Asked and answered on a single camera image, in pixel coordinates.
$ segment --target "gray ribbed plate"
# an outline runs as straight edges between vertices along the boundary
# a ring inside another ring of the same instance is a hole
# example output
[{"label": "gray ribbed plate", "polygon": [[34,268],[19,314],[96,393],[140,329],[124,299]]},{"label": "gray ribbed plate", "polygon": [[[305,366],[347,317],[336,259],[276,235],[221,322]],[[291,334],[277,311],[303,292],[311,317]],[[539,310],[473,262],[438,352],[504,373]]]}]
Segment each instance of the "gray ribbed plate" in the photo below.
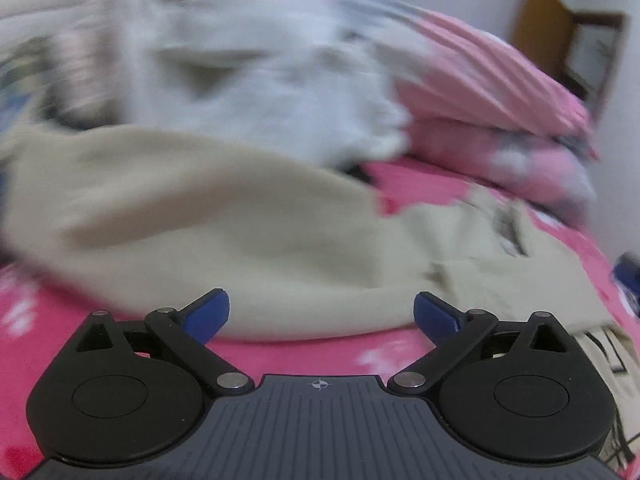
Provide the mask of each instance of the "gray ribbed plate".
[{"label": "gray ribbed plate", "polygon": [[267,376],[217,400],[180,446],[148,462],[89,470],[46,461],[31,480],[615,480],[585,458],[549,468],[494,462],[462,446],[426,402],[372,376]]}]

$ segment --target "pink bedsheet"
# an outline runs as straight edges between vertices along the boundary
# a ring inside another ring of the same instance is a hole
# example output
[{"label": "pink bedsheet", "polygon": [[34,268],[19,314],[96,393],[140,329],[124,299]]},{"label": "pink bedsheet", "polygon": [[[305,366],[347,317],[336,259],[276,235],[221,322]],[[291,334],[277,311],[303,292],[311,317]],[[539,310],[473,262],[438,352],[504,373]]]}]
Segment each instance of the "pink bedsheet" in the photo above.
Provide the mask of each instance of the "pink bedsheet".
[{"label": "pink bedsheet", "polygon": [[[410,159],[393,164],[367,165],[380,190],[386,213],[412,203],[445,205],[461,199],[468,181]],[[618,322],[640,343],[640,325],[625,311],[620,294],[609,279],[610,265],[587,236],[544,216],[535,215],[550,232],[580,256],[602,301]],[[18,479],[29,472],[41,454],[24,415],[26,398],[35,381],[81,323],[98,305],[65,291],[24,266],[0,270],[0,474]],[[260,380],[263,374],[350,375],[394,372],[433,346],[416,328],[333,340],[258,344],[214,340],[209,347]]]}]

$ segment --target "metal pin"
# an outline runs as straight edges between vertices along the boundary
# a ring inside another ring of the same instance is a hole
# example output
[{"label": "metal pin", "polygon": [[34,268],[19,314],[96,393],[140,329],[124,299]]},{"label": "metal pin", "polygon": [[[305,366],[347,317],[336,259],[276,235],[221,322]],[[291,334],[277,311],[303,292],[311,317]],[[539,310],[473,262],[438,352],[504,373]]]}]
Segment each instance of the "metal pin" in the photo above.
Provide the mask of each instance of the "metal pin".
[{"label": "metal pin", "polygon": [[427,379],[424,378],[424,375],[417,372],[400,372],[394,375],[394,382],[403,388],[418,388],[426,381]]},{"label": "metal pin", "polygon": [[227,390],[237,390],[238,388],[242,388],[248,384],[249,377],[238,372],[228,372],[220,375],[216,382],[218,383],[218,386],[226,388]]}]

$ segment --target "blue object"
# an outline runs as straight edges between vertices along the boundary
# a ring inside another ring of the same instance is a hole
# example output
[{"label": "blue object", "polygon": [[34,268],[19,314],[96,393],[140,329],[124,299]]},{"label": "blue object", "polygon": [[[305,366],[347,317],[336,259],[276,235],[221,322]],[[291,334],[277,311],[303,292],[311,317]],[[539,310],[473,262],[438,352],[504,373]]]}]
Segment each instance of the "blue object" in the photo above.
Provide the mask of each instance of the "blue object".
[{"label": "blue object", "polygon": [[422,292],[414,300],[414,321],[439,346],[462,328],[466,315],[433,294]]},{"label": "blue object", "polygon": [[206,344],[229,319],[229,296],[216,288],[180,311],[183,330]]}]

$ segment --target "silver screw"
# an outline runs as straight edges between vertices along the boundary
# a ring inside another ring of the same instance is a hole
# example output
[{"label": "silver screw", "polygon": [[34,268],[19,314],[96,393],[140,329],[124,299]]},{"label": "silver screw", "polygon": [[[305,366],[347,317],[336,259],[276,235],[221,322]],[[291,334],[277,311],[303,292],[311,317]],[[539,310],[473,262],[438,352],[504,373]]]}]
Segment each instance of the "silver screw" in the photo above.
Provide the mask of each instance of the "silver screw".
[{"label": "silver screw", "polygon": [[237,390],[238,388],[242,388],[248,384],[249,377],[238,372],[229,372],[220,375],[216,382],[218,383],[218,386],[226,388],[227,390]]},{"label": "silver screw", "polygon": [[424,375],[417,372],[400,372],[394,376],[394,381],[398,386],[402,386],[403,388],[418,388],[422,386],[427,379],[424,378]]}]

